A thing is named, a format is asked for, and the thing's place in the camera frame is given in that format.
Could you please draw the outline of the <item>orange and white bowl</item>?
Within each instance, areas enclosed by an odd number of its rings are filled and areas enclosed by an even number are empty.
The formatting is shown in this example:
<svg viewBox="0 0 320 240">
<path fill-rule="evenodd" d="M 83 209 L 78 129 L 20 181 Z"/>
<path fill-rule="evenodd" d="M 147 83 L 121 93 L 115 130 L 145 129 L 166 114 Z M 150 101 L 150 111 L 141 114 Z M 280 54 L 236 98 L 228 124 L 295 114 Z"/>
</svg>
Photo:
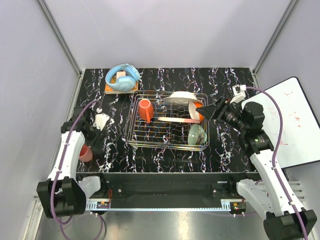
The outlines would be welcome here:
<svg viewBox="0 0 320 240">
<path fill-rule="evenodd" d="M 189 102 L 188 111 L 189 111 L 189 115 L 192 119 L 199 120 L 200 122 L 202 122 L 204 120 L 203 115 L 201 115 L 200 113 L 198 113 L 196 111 L 196 108 L 199 108 L 202 106 L 203 106 L 203 104 L 200 102 Z"/>
</svg>

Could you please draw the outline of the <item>pink plastic cup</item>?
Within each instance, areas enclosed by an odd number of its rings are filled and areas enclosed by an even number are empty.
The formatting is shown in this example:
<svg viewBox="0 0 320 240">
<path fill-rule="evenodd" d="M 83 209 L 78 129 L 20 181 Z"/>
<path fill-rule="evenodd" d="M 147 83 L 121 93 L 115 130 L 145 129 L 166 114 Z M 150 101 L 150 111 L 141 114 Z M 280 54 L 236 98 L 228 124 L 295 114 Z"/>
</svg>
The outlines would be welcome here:
<svg viewBox="0 0 320 240">
<path fill-rule="evenodd" d="M 83 145 L 78 159 L 84 163 L 90 162 L 93 159 L 92 149 L 87 145 Z"/>
</svg>

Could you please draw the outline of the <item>green ceramic bowl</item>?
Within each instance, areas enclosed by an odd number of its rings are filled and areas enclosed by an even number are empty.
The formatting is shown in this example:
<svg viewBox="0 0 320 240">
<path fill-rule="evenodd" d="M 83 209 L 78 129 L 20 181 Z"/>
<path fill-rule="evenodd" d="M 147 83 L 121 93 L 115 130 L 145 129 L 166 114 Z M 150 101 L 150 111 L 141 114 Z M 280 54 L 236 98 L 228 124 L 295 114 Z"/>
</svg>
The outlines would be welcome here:
<svg viewBox="0 0 320 240">
<path fill-rule="evenodd" d="M 207 137 L 207 133 L 199 124 L 193 124 L 188 133 L 187 143 L 192 146 L 203 145 Z"/>
</svg>

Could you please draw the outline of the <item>white paper plate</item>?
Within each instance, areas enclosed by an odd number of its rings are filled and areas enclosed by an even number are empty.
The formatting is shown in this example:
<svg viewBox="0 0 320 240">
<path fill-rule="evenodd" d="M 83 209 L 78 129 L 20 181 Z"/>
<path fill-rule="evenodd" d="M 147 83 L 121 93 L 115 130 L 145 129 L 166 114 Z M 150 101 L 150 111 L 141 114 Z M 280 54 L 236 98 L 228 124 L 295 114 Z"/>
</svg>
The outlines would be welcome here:
<svg viewBox="0 0 320 240">
<path fill-rule="evenodd" d="M 194 93 L 188 91 L 174 91 L 170 96 L 165 97 L 163 102 L 175 105 L 187 105 L 189 102 L 202 103 Z"/>
</svg>

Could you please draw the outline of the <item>pink and cream plate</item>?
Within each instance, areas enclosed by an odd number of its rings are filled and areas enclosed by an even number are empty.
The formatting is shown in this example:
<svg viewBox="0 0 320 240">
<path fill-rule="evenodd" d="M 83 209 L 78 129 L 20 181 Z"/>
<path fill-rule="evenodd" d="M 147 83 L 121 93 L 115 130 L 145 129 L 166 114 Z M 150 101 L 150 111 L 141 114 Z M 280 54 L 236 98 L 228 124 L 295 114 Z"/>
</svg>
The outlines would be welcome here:
<svg viewBox="0 0 320 240">
<path fill-rule="evenodd" d="M 160 116 L 157 118 L 159 121 L 162 122 L 171 122 L 171 123 L 188 123 L 188 124 L 200 124 L 201 121 L 198 119 L 191 119 L 191 118 L 179 118 L 179 117 L 165 117 Z"/>
</svg>

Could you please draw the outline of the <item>wire dish rack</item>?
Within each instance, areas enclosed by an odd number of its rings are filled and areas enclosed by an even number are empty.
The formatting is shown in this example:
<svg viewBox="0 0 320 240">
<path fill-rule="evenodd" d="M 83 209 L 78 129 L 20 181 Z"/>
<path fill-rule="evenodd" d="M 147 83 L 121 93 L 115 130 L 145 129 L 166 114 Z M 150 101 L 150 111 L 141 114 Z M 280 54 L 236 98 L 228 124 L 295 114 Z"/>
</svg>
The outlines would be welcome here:
<svg viewBox="0 0 320 240">
<path fill-rule="evenodd" d="M 198 125 L 204 131 L 204 142 L 188 143 L 188 135 L 193 122 L 162 121 L 160 117 L 189 119 L 189 102 L 165 102 L 172 91 L 139 90 L 133 94 L 129 114 L 125 125 L 125 140 L 134 147 L 163 148 L 184 151 L 202 151 L 210 144 L 210 127 L 207 120 Z M 149 100 L 154 116 L 151 122 L 139 115 L 139 103 Z"/>
</svg>

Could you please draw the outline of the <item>orange ceramic mug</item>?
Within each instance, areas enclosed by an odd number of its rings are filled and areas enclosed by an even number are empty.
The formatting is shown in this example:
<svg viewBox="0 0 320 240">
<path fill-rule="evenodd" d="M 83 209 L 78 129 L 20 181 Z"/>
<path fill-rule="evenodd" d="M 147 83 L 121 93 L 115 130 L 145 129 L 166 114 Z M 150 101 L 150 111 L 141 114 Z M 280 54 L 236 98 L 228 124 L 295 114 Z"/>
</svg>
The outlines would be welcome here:
<svg viewBox="0 0 320 240">
<path fill-rule="evenodd" d="M 146 98 L 141 99 L 138 103 L 138 113 L 143 121 L 150 124 L 154 117 L 154 109 L 151 101 Z"/>
</svg>

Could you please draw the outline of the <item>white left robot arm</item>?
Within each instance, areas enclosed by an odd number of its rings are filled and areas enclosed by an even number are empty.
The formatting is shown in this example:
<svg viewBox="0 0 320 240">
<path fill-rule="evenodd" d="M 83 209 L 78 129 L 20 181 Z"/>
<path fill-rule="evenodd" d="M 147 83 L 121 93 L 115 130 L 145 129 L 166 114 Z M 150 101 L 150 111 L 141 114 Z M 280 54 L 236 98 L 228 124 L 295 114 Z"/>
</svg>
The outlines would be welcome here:
<svg viewBox="0 0 320 240">
<path fill-rule="evenodd" d="M 37 184 L 36 192 L 47 218 L 82 215 L 90 197 L 103 198 L 108 185 L 101 173 L 77 179 L 80 159 L 91 161 L 102 149 L 107 121 L 101 109 L 77 106 L 72 117 L 60 128 L 58 155 L 47 180 Z"/>
</svg>

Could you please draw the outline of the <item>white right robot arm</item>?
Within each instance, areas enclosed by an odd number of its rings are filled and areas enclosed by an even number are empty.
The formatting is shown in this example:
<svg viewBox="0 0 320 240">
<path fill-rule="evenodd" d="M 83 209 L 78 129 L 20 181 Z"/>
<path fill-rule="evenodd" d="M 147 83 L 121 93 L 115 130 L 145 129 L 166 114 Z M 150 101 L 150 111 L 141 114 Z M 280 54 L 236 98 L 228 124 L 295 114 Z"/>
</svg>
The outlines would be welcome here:
<svg viewBox="0 0 320 240">
<path fill-rule="evenodd" d="M 242 179 L 227 185 L 232 198 L 244 197 L 263 221 L 264 231 L 270 240 L 308 239 L 317 222 L 313 210 L 307 210 L 290 187 L 277 159 L 276 150 L 263 130 L 263 106 L 247 102 L 242 109 L 227 98 L 196 108 L 206 120 L 216 120 L 235 128 L 241 148 L 259 173 L 265 192 L 256 181 Z"/>
</svg>

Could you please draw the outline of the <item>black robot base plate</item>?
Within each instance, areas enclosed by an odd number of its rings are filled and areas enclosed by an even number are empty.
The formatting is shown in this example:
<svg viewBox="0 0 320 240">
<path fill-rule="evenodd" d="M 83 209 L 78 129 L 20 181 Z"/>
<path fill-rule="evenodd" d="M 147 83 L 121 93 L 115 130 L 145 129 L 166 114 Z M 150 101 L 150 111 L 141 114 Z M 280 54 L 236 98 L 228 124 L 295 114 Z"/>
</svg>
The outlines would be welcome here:
<svg viewBox="0 0 320 240">
<path fill-rule="evenodd" d="M 102 173 L 102 190 L 111 190 L 112 211 L 228 211 L 241 200 L 236 183 L 257 181 L 257 172 Z"/>
</svg>

